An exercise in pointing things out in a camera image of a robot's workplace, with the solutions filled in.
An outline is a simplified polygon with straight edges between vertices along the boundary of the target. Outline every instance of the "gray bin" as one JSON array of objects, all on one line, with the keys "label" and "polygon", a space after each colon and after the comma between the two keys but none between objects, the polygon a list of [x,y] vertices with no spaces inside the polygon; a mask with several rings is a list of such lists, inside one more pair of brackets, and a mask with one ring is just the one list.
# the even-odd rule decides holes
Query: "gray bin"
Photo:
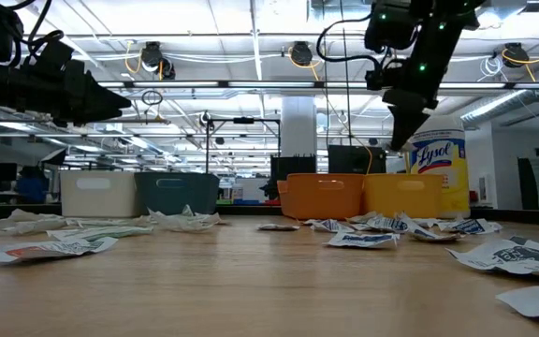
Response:
[{"label": "gray bin", "polygon": [[193,212],[215,211],[220,179],[201,173],[135,173],[138,199],[145,207],[165,215],[180,214],[184,205]]}]

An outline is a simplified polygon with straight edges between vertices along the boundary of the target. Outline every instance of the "metal frame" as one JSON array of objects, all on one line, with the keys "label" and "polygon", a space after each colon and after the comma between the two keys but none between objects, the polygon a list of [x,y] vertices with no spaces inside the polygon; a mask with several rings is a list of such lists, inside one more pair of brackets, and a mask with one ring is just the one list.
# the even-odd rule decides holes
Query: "metal frame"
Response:
[{"label": "metal frame", "polygon": [[[239,123],[239,120],[241,120],[243,118],[210,118],[209,120],[207,120],[207,123],[205,124],[205,142],[206,142],[206,146],[205,146],[205,173],[209,173],[210,172],[210,138],[211,136],[215,135],[215,133],[222,127],[224,126],[224,124],[226,124],[227,122],[232,122],[234,124],[240,124]],[[278,125],[278,134],[276,135],[276,133],[271,130],[271,137],[277,137],[278,138],[278,156],[280,156],[280,153],[282,151],[282,123],[280,120],[278,119],[266,119],[266,118],[244,118],[245,120],[247,121],[253,121],[253,123],[255,122],[259,122],[261,124],[263,124],[264,126],[266,126],[269,130],[271,130],[270,127],[268,127],[268,125],[266,124],[266,122],[274,122],[275,124]],[[213,130],[213,133],[210,133],[210,124],[212,124],[213,122],[218,122],[220,123],[219,125],[217,125],[215,127],[215,129]],[[266,138],[267,136],[269,135],[265,135],[265,134],[262,134],[262,135],[240,135],[240,137],[250,137],[250,138],[254,138],[256,136],[261,136],[261,138]]]}]

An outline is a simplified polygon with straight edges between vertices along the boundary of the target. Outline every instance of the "table surface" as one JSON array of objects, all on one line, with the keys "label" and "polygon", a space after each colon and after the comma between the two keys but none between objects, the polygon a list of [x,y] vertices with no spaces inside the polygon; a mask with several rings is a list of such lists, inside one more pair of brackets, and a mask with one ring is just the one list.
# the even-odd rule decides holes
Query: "table surface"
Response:
[{"label": "table surface", "polygon": [[[328,248],[329,233],[259,232],[227,216],[207,233],[120,239],[100,254],[0,265],[0,336],[539,336],[497,294],[539,278],[472,270],[465,252],[539,226],[397,250]],[[43,234],[0,243],[47,240]]]}]

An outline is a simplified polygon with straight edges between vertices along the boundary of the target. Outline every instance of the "ceiling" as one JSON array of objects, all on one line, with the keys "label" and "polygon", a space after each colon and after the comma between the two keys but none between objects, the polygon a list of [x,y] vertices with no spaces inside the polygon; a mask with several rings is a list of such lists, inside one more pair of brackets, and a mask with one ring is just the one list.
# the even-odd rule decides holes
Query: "ceiling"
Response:
[{"label": "ceiling", "polygon": [[[344,1],[353,5],[363,0]],[[506,1],[506,3],[525,3],[526,1]],[[17,1],[0,1],[4,5],[16,4]],[[330,6],[338,5],[338,1],[327,1]],[[36,17],[44,5],[43,0],[37,0],[32,6],[20,9],[27,35],[36,22]],[[358,10],[346,10],[346,19],[358,18],[365,15]],[[312,14],[308,17],[306,0],[56,0],[52,2],[46,21],[38,34],[44,35],[54,29],[62,29],[67,36],[65,43],[70,44],[75,51],[75,58],[84,60],[87,68],[92,71],[98,81],[155,81],[153,74],[141,69],[132,73],[126,69],[124,62],[133,68],[138,65],[138,51],[146,41],[160,41],[162,51],[169,56],[175,66],[178,81],[314,81],[314,74],[309,68],[293,66],[287,57],[288,48],[294,41],[306,41],[312,50],[318,34],[324,27],[340,18],[330,14],[325,20],[317,20]],[[332,56],[345,54],[367,53],[363,45],[363,34],[366,22],[348,23],[346,29],[346,49],[341,27],[332,30],[327,37],[328,53]],[[539,12],[529,12],[511,15],[501,22],[486,22],[476,31],[464,31],[455,50],[453,60],[445,75],[447,82],[490,82],[505,81],[501,72],[494,76],[486,76],[486,66],[497,70],[497,61],[485,62],[494,51],[500,52],[504,43],[521,42],[530,57],[539,59]],[[255,43],[258,43],[258,57],[255,57]],[[400,51],[399,55],[408,55],[410,51]],[[348,65],[323,64],[317,56],[316,72],[320,81],[364,81],[365,71],[371,68],[365,61],[353,61]],[[536,72],[539,63],[532,65]],[[503,68],[502,72],[509,81],[530,81],[525,69]],[[171,165],[176,169],[201,170],[204,153],[200,146],[204,139],[179,139],[180,134],[196,134],[199,129],[198,119],[206,111],[213,118],[233,118],[241,116],[280,118],[282,96],[292,95],[276,91],[238,91],[219,89],[198,89],[197,98],[192,99],[192,91],[173,89],[164,92],[168,99],[161,105],[144,111],[148,106],[140,100],[142,90],[127,92],[134,98],[136,109],[124,111],[123,119],[137,120],[138,123],[99,123],[82,128],[70,127],[62,130],[51,124],[27,125],[28,130],[51,134],[65,133],[127,133],[127,134],[156,134],[158,137],[142,138],[146,145],[126,143],[117,139],[70,139],[57,138],[64,144],[88,145],[99,150],[93,152],[73,148],[72,153],[88,154],[130,154],[132,157],[141,154],[144,157],[128,166],[139,167],[143,164],[151,168],[164,169]],[[446,92],[439,97],[440,104],[431,113],[451,113],[482,96],[498,95],[484,91]],[[325,93],[305,93],[312,95],[316,101],[319,113],[326,113]],[[350,110],[351,126],[355,134],[367,139],[370,135],[387,136],[392,130],[392,118],[381,98],[370,92],[355,91],[350,96],[350,106],[346,95],[340,92],[328,93],[329,101],[336,111]],[[263,100],[263,111],[260,109],[260,99]],[[159,114],[164,123],[150,123]],[[525,109],[510,111],[497,119],[496,125],[504,124],[513,118],[529,114]],[[1,118],[18,118],[9,110],[0,110]],[[347,116],[341,117],[346,122]],[[539,118],[507,127],[529,129],[539,128]],[[0,132],[30,133],[21,129],[9,129],[0,125]],[[330,112],[330,134],[345,133],[333,111]],[[277,149],[277,139],[271,136],[266,126],[226,124],[219,133],[226,134],[263,134],[264,138],[225,139],[223,145],[213,144],[217,157],[212,159],[214,171],[228,172],[234,169],[246,172],[268,172],[267,157]],[[344,141],[332,139],[333,143]],[[325,149],[325,139],[318,140],[318,149]],[[242,152],[242,160],[230,159],[227,155],[235,149],[255,149]],[[164,158],[154,158],[161,154]],[[95,160],[95,158],[71,158],[72,162],[80,160]]]}]

